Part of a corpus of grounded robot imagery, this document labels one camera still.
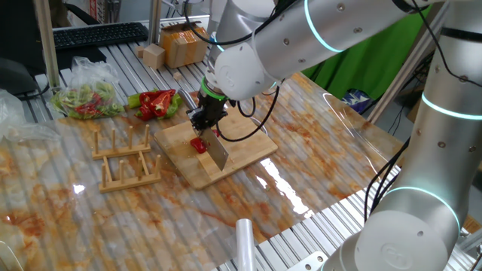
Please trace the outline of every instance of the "wooden cutting board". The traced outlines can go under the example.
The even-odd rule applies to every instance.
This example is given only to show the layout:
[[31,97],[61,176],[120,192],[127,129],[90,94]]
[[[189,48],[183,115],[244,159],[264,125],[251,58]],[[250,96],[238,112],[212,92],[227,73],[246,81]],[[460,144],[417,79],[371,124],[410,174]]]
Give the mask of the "wooden cutting board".
[[[228,116],[219,122],[219,129],[229,139],[238,139],[256,129],[256,125],[243,117],[236,108],[227,110]],[[247,167],[248,165],[272,154],[278,146],[261,130],[241,142],[220,141],[229,153],[226,166],[220,171],[206,152],[198,154],[191,146],[195,138],[190,122],[185,122],[156,132],[156,142],[166,152],[180,173],[194,189],[202,189],[210,184]]]

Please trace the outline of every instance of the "black cable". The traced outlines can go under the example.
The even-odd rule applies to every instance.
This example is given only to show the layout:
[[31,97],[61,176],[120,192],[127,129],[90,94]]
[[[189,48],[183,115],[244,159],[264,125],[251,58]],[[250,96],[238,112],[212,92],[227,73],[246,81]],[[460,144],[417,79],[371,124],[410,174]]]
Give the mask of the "black cable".
[[414,79],[417,79],[417,82],[415,83],[412,91],[410,92],[410,95],[408,96],[408,98],[406,98],[401,106],[401,109],[400,111],[398,112],[397,116],[395,117],[395,120],[393,121],[392,125],[390,126],[390,129],[388,130],[387,133],[390,133],[390,131],[392,130],[393,126],[395,125],[395,123],[397,122],[398,120],[398,123],[397,123],[397,126],[395,127],[395,130],[393,131],[393,134],[392,136],[395,136],[395,133],[397,132],[398,128],[400,127],[400,122],[401,122],[401,114],[403,112],[403,110],[405,109],[405,106],[407,105],[407,101],[410,100],[413,96],[413,94],[415,93],[415,90],[417,89],[417,87],[420,85],[420,84],[424,84],[424,82],[422,82],[419,78],[418,78],[418,75],[421,75],[423,74],[422,71],[426,70],[429,66],[430,66],[430,63],[432,62],[432,59],[433,59],[433,56],[434,56],[434,52],[428,54],[427,56],[425,56],[422,61],[420,61],[419,65],[416,67],[415,71],[413,72],[412,74],[412,77],[407,81],[407,83],[405,83],[405,85],[402,87],[402,89],[404,89],[405,87],[407,87]]
[[238,109],[239,109],[239,112],[241,113],[241,115],[243,117],[252,117],[255,115],[255,112],[256,112],[256,98],[253,97],[253,111],[251,112],[251,114],[246,114],[243,109],[241,108],[241,103],[238,101],[237,102],[238,104]]
[[267,114],[266,114],[266,117],[264,117],[263,121],[261,121],[261,123],[259,124],[259,126],[254,130],[252,131],[251,133],[249,133],[248,135],[246,136],[243,136],[242,138],[240,139],[228,139],[226,138],[226,136],[223,135],[223,133],[221,132],[221,129],[219,129],[219,122],[216,123],[216,129],[218,130],[219,132],[219,136],[226,140],[227,142],[240,142],[242,140],[245,140],[245,139],[248,139],[250,138],[251,136],[253,136],[257,131],[259,131],[263,125],[266,123],[266,121],[268,120],[268,118],[270,117],[271,115],[271,112],[273,111],[274,109],[274,105],[276,104],[276,100],[278,99],[278,95],[279,95],[279,86],[276,87],[276,94],[273,98],[273,103],[271,103],[271,106],[270,106],[270,109],[268,110]]
[[385,171],[385,169],[387,169],[390,165],[395,165],[395,163],[397,162],[398,158],[400,157],[400,155],[405,151],[405,149],[408,147],[408,142],[410,141],[410,138],[408,138],[408,140],[405,142],[405,144],[400,148],[400,150],[392,157],[392,159],[390,159],[383,167],[382,169],[375,175],[374,178],[371,179],[370,183],[368,184],[368,187],[367,187],[367,193],[365,194],[365,207],[364,207],[364,220],[365,222],[367,221],[368,219],[368,195],[370,194],[370,189],[371,187],[374,185],[375,181],[377,181],[377,178],[379,178],[382,173]]
[[418,14],[420,15],[420,17],[422,18],[422,21],[423,21],[423,24],[425,25],[425,27],[427,28],[427,30],[429,31],[433,41],[435,42],[435,46],[437,47],[438,49],[438,52],[440,53],[440,56],[442,58],[442,62],[444,63],[444,66],[445,66],[445,69],[449,72],[450,75],[454,76],[455,78],[461,80],[461,81],[464,81],[464,82],[469,82],[471,84],[474,84],[478,87],[482,87],[482,85],[472,81],[472,80],[469,80],[469,79],[466,79],[466,78],[462,78],[456,74],[454,74],[450,69],[449,69],[449,66],[447,64],[447,61],[445,60],[445,56],[444,56],[444,52],[442,52],[442,48],[440,46],[440,44],[438,43],[438,40],[437,40],[437,37],[435,36],[434,32],[432,31],[432,29],[430,28],[430,25],[429,23],[427,22],[427,20],[425,19],[425,17],[423,16],[422,14],[422,11],[420,10],[419,8],[419,5],[416,4],[415,0],[412,0],[412,3],[413,5],[415,6],[416,8],[416,11],[418,12]]
[[375,208],[377,207],[378,203],[380,202],[380,200],[382,199],[384,193],[382,192],[382,187],[383,185],[385,184],[385,181],[386,179],[389,177],[389,173],[392,171],[392,168],[393,166],[395,166],[395,163],[397,162],[397,160],[400,158],[401,154],[403,154],[403,152],[408,148],[408,145],[410,143],[410,138],[407,139],[407,141],[405,142],[405,144],[401,147],[400,151],[394,156],[394,163],[392,163],[389,168],[386,170],[386,173],[385,175],[383,176],[382,178],[382,181],[380,181],[380,185],[378,186],[378,189],[377,189],[377,192],[375,193],[375,197],[374,197],[374,201],[372,202],[372,205],[371,205],[371,210],[370,210],[370,213],[372,213]]
[[271,96],[271,95],[273,95],[274,93],[276,93],[276,90],[275,90],[275,91],[273,91],[273,92],[272,92],[272,93],[270,93],[270,94],[265,94],[265,93],[261,93],[261,94],[263,94],[263,95],[265,95],[265,96]]
[[[283,5],[280,9],[278,9],[278,6],[275,7],[276,11],[273,13],[272,12],[272,15],[273,16],[270,16],[268,18],[268,20],[266,20],[263,24],[261,24],[256,30],[255,30],[255,35],[258,34],[261,30],[263,30],[267,25],[269,25],[272,21],[274,21],[283,11],[285,11],[287,8],[289,8],[292,4],[294,4],[296,1],[298,0],[290,0],[290,1],[287,1],[286,3],[283,2]],[[252,37],[252,33],[250,34],[247,34],[246,36],[242,37],[242,38],[238,38],[238,39],[235,39],[235,40],[232,40],[232,41],[223,41],[223,42],[215,42],[215,41],[210,41],[208,38],[204,38],[200,33],[198,33],[194,27],[192,26],[190,20],[189,20],[189,16],[188,16],[188,4],[189,4],[189,0],[186,0],[185,1],[185,6],[184,6],[184,16],[185,16],[185,19],[186,19],[186,23],[189,27],[189,29],[201,40],[201,41],[205,41],[206,43],[208,44],[212,44],[212,45],[232,45],[232,44],[237,44],[237,43],[240,43],[240,42],[243,42],[243,41],[246,41],[247,39],[251,38]]]
[[28,100],[31,100],[31,99],[34,99],[34,98],[37,98],[39,97],[40,95],[43,95],[44,93],[46,93],[48,90],[49,90],[50,86],[49,84],[47,83],[47,86],[45,86],[45,88],[40,92],[40,93],[37,93],[37,94],[34,94],[34,95],[31,95],[31,96],[16,96],[20,101],[28,101]]
[[395,133],[397,132],[398,127],[400,126],[401,114],[402,114],[402,112],[403,112],[404,109],[405,109],[405,105],[407,105],[407,101],[408,101],[408,100],[412,97],[412,95],[415,93],[415,90],[417,89],[417,87],[419,87],[420,82],[421,82],[421,81],[418,80],[418,81],[415,83],[415,85],[413,86],[412,91],[410,92],[410,96],[404,100],[404,103],[401,105],[400,111],[398,112],[397,116],[395,117],[395,120],[393,121],[392,125],[390,126],[390,129],[389,129],[389,131],[388,131],[387,133],[390,133],[390,131],[392,130],[393,126],[395,125],[395,123],[396,123],[397,120],[398,120],[397,126],[395,127],[395,130],[393,130],[392,136],[395,136]]

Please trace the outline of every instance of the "table surface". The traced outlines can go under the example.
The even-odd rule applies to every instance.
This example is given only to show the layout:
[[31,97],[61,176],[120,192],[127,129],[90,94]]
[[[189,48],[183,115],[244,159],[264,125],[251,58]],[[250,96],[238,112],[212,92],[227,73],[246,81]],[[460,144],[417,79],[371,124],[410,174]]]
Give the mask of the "table surface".
[[[205,17],[197,19],[206,23]],[[120,81],[114,86],[120,102],[155,87],[199,89],[204,62],[153,70],[136,58],[136,46],[100,48],[117,69]],[[175,81],[174,72],[181,72],[183,79]],[[65,86],[72,72],[62,70],[61,75]],[[41,87],[47,82],[45,75],[36,79]],[[288,269],[314,251],[322,251],[326,259],[361,229],[361,187],[401,146],[296,74],[282,85],[265,125],[279,146],[275,154],[195,191],[152,138],[187,120],[177,114],[149,122],[153,151],[145,158],[152,169],[155,155],[161,155],[163,180],[100,194],[102,162],[90,159],[93,131],[100,131],[103,149],[111,145],[111,128],[117,131],[118,146],[126,144],[129,126],[134,126],[134,142],[143,142],[144,123],[134,111],[112,119],[64,118],[46,106],[50,96],[24,102],[23,107],[27,120],[55,129],[61,141],[0,143],[0,199],[5,202],[0,206],[0,240],[26,269],[236,270],[231,259],[239,218],[253,221],[259,270]],[[259,96],[257,119],[272,100]],[[112,177],[118,178],[120,159],[127,162],[126,177],[133,176],[129,165],[136,165],[135,156],[110,159]],[[447,270],[467,270],[472,262],[456,249]]]

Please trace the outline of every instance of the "cardboard box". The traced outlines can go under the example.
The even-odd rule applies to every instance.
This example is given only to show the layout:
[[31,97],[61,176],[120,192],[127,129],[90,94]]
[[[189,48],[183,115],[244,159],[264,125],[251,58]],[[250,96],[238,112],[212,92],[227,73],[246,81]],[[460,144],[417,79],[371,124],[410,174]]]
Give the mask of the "cardboard box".
[[[198,33],[208,38],[203,27],[192,24]],[[185,23],[162,28],[159,45],[166,51],[166,64],[171,69],[203,61],[207,50],[207,43],[201,41]]]

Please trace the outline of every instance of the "blue object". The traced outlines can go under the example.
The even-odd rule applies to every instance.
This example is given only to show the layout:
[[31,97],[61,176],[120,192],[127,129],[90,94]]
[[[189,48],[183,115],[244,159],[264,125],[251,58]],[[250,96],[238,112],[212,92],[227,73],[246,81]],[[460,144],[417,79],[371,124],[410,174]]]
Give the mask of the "blue object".
[[361,90],[351,89],[346,92],[341,102],[361,113],[370,104],[371,98]]

